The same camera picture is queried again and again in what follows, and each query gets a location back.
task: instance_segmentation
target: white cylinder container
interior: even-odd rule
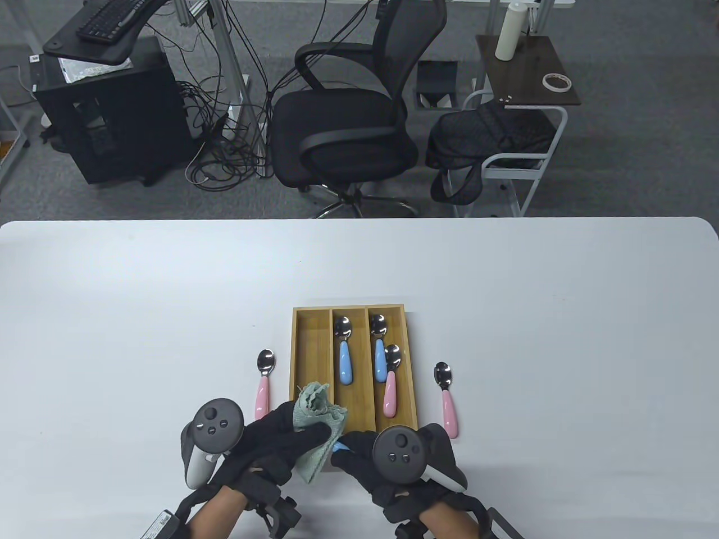
[[[502,32],[499,34],[495,51],[498,60],[508,62],[514,58],[519,36],[527,20],[527,11],[527,4],[522,1],[514,1],[507,7],[507,14],[504,17]]]

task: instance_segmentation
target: gray carpet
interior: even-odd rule
[[[79,3],[63,0],[50,8],[44,0],[28,4],[43,37],[49,37]],[[313,2],[234,6],[270,81],[291,66],[321,12],[321,4]],[[719,226],[716,7],[712,0],[577,0],[573,9],[555,10],[548,33],[584,104],[569,110],[567,131],[530,216],[693,215]],[[334,33],[355,9],[331,4],[320,38]],[[465,94],[479,60],[473,36],[483,28],[485,16],[476,6],[450,4],[447,27],[425,55],[460,60],[459,89]],[[161,32],[192,46],[193,29],[179,28],[172,16],[153,19]],[[372,12],[354,40],[369,42],[374,27]],[[27,49],[12,30],[0,12],[0,67],[27,59]],[[237,49],[252,79],[254,100],[260,101],[263,88],[255,67],[241,44]],[[170,48],[168,54],[176,77],[188,79],[177,50]],[[216,72],[210,47],[198,45],[186,57],[198,78]],[[323,61],[319,75],[377,88],[375,81],[339,61]],[[24,76],[27,84],[27,71]],[[0,93],[9,103],[27,99],[14,71],[0,72]],[[39,111],[37,105],[29,108]],[[420,148],[436,118],[433,113],[411,114],[409,130]],[[226,193],[204,193],[185,181],[182,170],[169,172],[151,188],[135,181],[87,185],[69,156],[37,140],[38,129],[35,122],[29,130],[32,147],[1,187],[0,224],[18,219],[307,217],[326,201],[285,189],[276,180],[251,180]],[[429,169],[417,167],[369,190],[404,195],[424,216],[448,216],[447,207],[429,200],[432,176]]]

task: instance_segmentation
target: spoon handle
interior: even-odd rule
[[[352,383],[352,362],[349,359],[347,341],[342,341],[339,344],[339,381],[344,385]]]
[[[397,413],[397,384],[395,381],[395,372],[389,371],[387,384],[385,384],[385,405],[383,406],[386,418],[393,418]]]
[[[270,377],[260,377],[260,388],[255,400],[255,420],[262,419],[270,411]]]
[[[454,439],[459,436],[457,412],[454,411],[454,401],[449,390],[442,391],[442,415],[444,416],[444,430],[447,431],[449,437]]]
[[[375,379],[380,384],[387,382],[387,356],[385,343],[381,338],[375,341]]]

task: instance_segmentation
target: chair seat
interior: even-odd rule
[[[355,88],[307,90],[278,99],[270,123],[270,156],[277,179],[288,187],[324,183],[300,163],[300,143],[308,136],[337,129],[388,125],[392,101],[382,93]],[[413,146],[409,137],[407,142]],[[390,178],[406,169],[406,160],[372,147],[344,148],[333,152],[331,166],[346,167],[347,183]]]

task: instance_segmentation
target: green cloth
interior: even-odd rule
[[[344,424],[347,422],[347,409],[330,404],[327,397],[328,387],[329,384],[322,385],[319,382],[308,384],[295,402],[292,413],[295,430],[303,430],[315,423],[325,423],[332,430],[324,445],[305,453],[297,460],[295,470],[306,483],[311,483],[322,470],[325,461],[332,455],[332,446],[342,436]]]

